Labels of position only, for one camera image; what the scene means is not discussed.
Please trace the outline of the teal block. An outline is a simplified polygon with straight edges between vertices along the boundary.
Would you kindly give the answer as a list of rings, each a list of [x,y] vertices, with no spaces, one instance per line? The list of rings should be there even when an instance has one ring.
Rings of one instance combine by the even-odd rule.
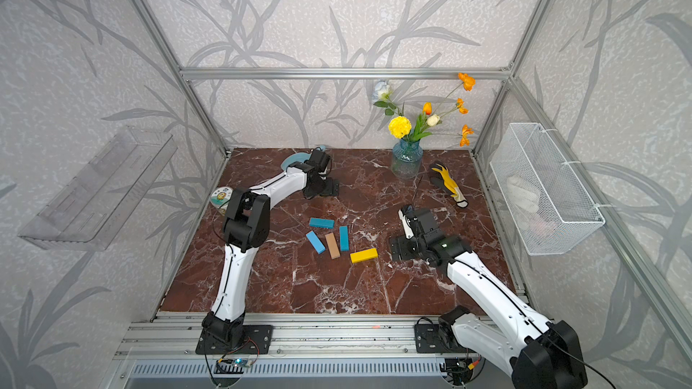
[[[311,218],[309,226],[321,229],[332,229],[335,226],[335,221],[323,218]]]
[[[349,230],[347,226],[339,227],[339,246],[342,252],[350,250]]]

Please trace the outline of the tan wooden block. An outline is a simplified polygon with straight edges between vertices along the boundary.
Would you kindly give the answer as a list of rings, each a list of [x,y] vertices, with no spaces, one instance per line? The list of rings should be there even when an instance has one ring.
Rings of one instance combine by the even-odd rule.
[[[341,256],[341,252],[340,252],[340,247],[337,244],[335,235],[332,232],[330,232],[330,233],[326,234],[325,240],[327,243],[327,248],[329,250],[331,259],[338,259]]]

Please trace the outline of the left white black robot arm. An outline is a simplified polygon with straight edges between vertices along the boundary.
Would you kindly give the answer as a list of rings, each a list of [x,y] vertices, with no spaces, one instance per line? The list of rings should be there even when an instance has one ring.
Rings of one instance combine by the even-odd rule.
[[[216,300],[202,322],[205,335],[233,347],[243,342],[245,295],[258,248],[270,234],[270,211],[298,191],[307,199],[338,196],[338,181],[328,176],[331,160],[316,148],[274,178],[232,191],[223,223],[225,261]]]

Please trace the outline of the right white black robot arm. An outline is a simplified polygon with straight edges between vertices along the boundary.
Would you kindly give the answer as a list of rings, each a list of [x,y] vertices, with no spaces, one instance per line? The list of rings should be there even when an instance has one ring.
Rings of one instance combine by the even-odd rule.
[[[421,259],[445,273],[494,323],[463,306],[441,315],[449,348],[475,351],[511,377],[516,388],[583,388],[587,371],[580,339],[567,322],[551,322],[506,287],[458,235],[448,236],[428,209],[398,210],[404,235],[393,237],[394,259]]]

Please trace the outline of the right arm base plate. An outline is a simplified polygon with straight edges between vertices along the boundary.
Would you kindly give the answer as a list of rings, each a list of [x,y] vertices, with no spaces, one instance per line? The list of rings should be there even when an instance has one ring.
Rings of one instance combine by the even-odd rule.
[[[416,352],[419,354],[464,353],[465,348],[457,342],[450,329],[441,329],[439,324],[418,322],[414,326]]]

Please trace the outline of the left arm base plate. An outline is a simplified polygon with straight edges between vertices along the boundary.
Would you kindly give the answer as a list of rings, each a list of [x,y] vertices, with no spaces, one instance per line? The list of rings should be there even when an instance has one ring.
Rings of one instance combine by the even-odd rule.
[[[267,355],[270,350],[272,325],[245,325],[243,335],[237,345],[224,343],[203,329],[195,353],[197,355],[247,354],[251,356]]]

